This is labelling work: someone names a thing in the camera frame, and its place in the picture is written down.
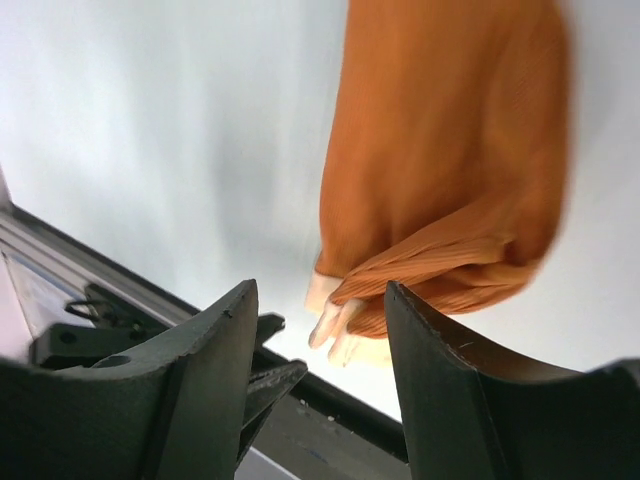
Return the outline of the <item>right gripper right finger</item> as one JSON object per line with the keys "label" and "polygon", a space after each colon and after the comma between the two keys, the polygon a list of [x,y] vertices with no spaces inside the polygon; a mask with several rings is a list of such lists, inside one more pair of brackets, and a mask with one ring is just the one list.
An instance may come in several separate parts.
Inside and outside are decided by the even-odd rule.
{"label": "right gripper right finger", "polygon": [[384,298],[415,479],[635,479],[639,363],[586,373],[510,350],[391,282]]}

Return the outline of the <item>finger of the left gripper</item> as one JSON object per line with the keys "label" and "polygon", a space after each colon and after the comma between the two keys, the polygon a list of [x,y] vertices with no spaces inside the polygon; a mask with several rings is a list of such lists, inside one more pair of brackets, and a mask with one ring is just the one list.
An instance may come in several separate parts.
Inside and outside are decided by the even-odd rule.
{"label": "finger of the left gripper", "polygon": [[244,459],[274,407],[302,380],[307,371],[303,361],[294,360],[250,376],[237,463]]}

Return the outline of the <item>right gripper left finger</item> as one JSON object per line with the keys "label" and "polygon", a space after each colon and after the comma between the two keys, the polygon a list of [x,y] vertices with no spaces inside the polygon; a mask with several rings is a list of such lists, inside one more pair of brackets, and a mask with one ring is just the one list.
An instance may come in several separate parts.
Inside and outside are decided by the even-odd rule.
{"label": "right gripper left finger", "polygon": [[1,364],[5,479],[230,479],[258,310],[245,280],[92,367]]}

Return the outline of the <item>orange brown underwear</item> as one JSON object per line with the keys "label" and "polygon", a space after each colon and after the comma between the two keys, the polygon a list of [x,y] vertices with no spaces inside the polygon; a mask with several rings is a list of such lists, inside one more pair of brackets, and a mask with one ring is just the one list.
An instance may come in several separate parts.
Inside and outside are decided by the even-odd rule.
{"label": "orange brown underwear", "polygon": [[389,365],[391,281],[449,315],[527,286],[562,216],[570,73],[555,1],[349,4],[312,348]]}

